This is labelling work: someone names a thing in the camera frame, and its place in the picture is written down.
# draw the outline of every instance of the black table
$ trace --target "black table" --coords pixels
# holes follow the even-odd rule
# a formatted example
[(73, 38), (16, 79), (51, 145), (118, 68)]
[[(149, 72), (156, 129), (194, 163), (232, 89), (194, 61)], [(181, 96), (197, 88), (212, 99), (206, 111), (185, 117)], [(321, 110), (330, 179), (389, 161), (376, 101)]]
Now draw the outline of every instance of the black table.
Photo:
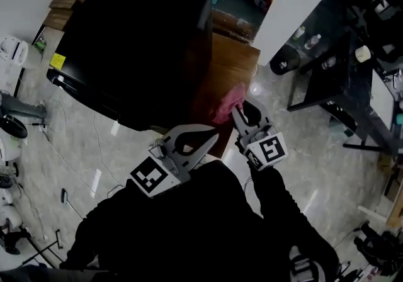
[[(345, 147), (397, 155), (399, 148), (403, 147), (401, 126), (394, 124), (391, 130), (388, 129), (370, 105), (372, 73), (374, 68), (378, 68), (378, 63), (375, 58), (358, 63), (353, 53), (357, 44), (351, 46), (350, 40), (351, 34), (345, 34), (327, 52), (304, 67), (305, 71), (312, 70), (305, 99), (288, 106), (287, 110), (297, 111), (320, 105), (363, 141), (361, 145), (344, 144)], [(322, 63), (332, 56), (337, 57), (337, 65), (324, 70)], [(393, 120), (398, 112), (398, 103), (395, 103)], [(378, 147), (365, 145), (368, 136)]]

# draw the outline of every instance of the black and white square marker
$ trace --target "black and white square marker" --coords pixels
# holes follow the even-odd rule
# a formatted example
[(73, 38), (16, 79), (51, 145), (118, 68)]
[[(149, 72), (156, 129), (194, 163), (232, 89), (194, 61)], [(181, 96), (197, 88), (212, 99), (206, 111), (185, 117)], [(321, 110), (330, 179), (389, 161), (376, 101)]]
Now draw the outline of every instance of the black and white square marker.
[(168, 176), (168, 173), (151, 157), (146, 158), (130, 174), (148, 193), (151, 193)]
[(245, 156), (253, 163), (256, 169), (259, 169), (263, 164), (260, 162), (260, 160), (253, 154), (251, 150), (248, 150), (245, 153)]
[(285, 155), (284, 149), (277, 137), (271, 137), (266, 141), (260, 142), (259, 145), (267, 163), (273, 162)]

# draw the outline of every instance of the wooden table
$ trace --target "wooden table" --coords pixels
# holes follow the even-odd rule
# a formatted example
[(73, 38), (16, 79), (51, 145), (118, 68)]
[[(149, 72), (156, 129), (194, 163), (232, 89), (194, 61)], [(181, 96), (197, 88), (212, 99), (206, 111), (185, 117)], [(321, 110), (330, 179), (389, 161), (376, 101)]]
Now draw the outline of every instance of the wooden table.
[(258, 64), (260, 51), (236, 40), (213, 33), (212, 62), (196, 94), (190, 123), (211, 125), (219, 129), (219, 141), (209, 154), (221, 158), (234, 129), (232, 120), (212, 123), (222, 98), (240, 82), (248, 88)]

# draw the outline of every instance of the white cup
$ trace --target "white cup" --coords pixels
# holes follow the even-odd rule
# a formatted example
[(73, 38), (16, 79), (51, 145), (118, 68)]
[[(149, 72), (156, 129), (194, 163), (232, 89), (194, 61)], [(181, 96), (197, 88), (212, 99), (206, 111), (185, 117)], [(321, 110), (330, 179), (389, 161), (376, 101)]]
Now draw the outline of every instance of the white cup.
[(357, 48), (355, 50), (355, 57), (357, 58), (357, 60), (362, 63), (368, 59), (371, 58), (371, 52), (370, 49), (367, 46), (362, 46), (360, 48)]

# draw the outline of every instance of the gray floor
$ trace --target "gray floor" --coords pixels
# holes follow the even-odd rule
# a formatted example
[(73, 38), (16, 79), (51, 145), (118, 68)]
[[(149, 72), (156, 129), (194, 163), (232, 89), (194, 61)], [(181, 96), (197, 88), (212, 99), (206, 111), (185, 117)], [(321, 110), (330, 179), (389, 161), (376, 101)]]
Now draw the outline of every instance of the gray floor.
[[(65, 259), (80, 218), (60, 202), (62, 188), (68, 191), (77, 211), (85, 215), (118, 183), (125, 184), (135, 156), (158, 135), (120, 127), (113, 136), (112, 120), (94, 113), (49, 83), (45, 74), (60, 37), (59, 31), (45, 31), (48, 46), (42, 65), (27, 70), (23, 76), (18, 97), (31, 104), (43, 100), (52, 130), (48, 131), (48, 142), (37, 127), (27, 126), (29, 136), (23, 146), (18, 178), (24, 190), (14, 187), (13, 194), (16, 207), (38, 244), (46, 245), (42, 235), (52, 242), (54, 231), (61, 229), (65, 247), (61, 251), (54, 250)], [(313, 226), (331, 245), (336, 245), (365, 218), (356, 206), (377, 204), (384, 177), (376, 168), (377, 154), (342, 148), (343, 136), (329, 131), (329, 116), (320, 108), (286, 111), (292, 77), (292, 73), (276, 76), (270, 68), (260, 67), (253, 86), (260, 86), (261, 93), (257, 97), (268, 107), (289, 149), (289, 157), (277, 169)], [(302, 95), (302, 87), (298, 87), (297, 99), (302, 99)], [(24, 123), (32, 123), (32, 120), (24, 120)], [(233, 144), (235, 137), (236, 133), (223, 160), (244, 183), (249, 171)], [(101, 171), (101, 179), (94, 194), (91, 187), (97, 170)], [(252, 184), (247, 187), (246, 195), (258, 212), (259, 203)], [(281, 225), (275, 218), (271, 220), (273, 225)], [(119, 228), (112, 215), (105, 215), (105, 225)], [(352, 240), (350, 234), (336, 250), (342, 261), (353, 260), (355, 266), (364, 266), (366, 261), (357, 254)]]

